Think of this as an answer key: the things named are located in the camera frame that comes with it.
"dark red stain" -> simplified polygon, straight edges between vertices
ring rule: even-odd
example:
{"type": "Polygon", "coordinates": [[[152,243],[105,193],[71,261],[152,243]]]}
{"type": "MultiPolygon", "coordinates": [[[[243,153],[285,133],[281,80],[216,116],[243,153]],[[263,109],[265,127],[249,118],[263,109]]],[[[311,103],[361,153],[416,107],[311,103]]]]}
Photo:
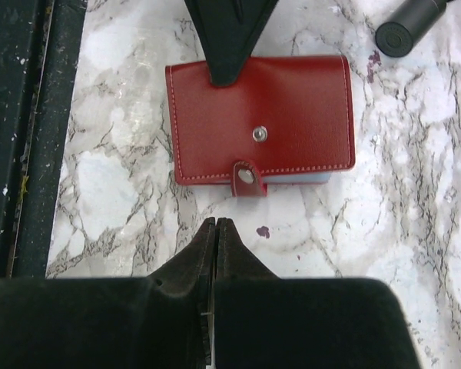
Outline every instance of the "dark red stain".
{"type": "Polygon", "coordinates": [[[379,55],[377,50],[374,50],[367,63],[367,81],[369,83],[374,83],[374,67],[376,65],[381,66],[381,55],[379,55]]]}
{"type": "Polygon", "coordinates": [[[266,226],[259,227],[256,233],[258,233],[260,237],[265,237],[266,239],[270,238],[270,230],[266,226]]]}

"black cylinder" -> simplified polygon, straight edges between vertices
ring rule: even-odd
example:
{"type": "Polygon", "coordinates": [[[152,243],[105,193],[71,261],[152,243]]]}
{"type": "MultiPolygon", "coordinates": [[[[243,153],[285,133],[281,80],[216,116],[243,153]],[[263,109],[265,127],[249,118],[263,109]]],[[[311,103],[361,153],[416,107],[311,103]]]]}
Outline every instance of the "black cylinder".
{"type": "Polygon", "coordinates": [[[376,31],[377,47],[386,55],[400,58],[445,12],[447,0],[406,0],[376,31]]]}

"white marble countertop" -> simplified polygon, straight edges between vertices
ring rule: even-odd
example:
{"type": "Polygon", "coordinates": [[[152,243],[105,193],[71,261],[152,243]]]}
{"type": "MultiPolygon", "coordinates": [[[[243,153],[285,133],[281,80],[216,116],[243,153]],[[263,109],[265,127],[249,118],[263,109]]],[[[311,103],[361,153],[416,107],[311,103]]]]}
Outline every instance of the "white marble countertop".
{"type": "Polygon", "coordinates": [[[48,277],[146,275],[233,218],[281,277],[385,281],[423,366],[461,368],[461,0],[395,60],[373,33],[399,3],[279,2],[254,54],[348,57],[357,165],[236,199],[174,183],[164,66],[203,58],[183,0],[89,0],[48,277]]]}

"metal snap button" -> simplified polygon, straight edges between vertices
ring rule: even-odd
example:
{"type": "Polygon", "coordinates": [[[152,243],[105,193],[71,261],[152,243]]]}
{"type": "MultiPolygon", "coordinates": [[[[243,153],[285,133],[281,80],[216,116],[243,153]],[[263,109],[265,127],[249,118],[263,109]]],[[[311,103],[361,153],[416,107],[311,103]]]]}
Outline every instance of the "metal snap button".
{"type": "Polygon", "coordinates": [[[237,173],[237,175],[242,180],[242,182],[248,185],[251,185],[254,182],[253,172],[250,171],[249,169],[239,169],[239,172],[237,173]]]}
{"type": "Polygon", "coordinates": [[[256,127],[253,130],[253,139],[256,142],[265,142],[268,138],[268,131],[264,126],[256,127]]]}

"card holder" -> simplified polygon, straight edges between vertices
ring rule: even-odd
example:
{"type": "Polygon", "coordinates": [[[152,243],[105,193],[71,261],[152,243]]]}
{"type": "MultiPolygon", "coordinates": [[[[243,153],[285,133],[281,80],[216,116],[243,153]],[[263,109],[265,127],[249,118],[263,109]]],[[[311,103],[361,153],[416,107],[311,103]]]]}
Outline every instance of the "card holder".
{"type": "Polygon", "coordinates": [[[180,185],[264,196],[267,184],[323,183],[355,165],[350,68],[342,55],[249,58],[228,87],[205,61],[166,67],[180,185]]]}

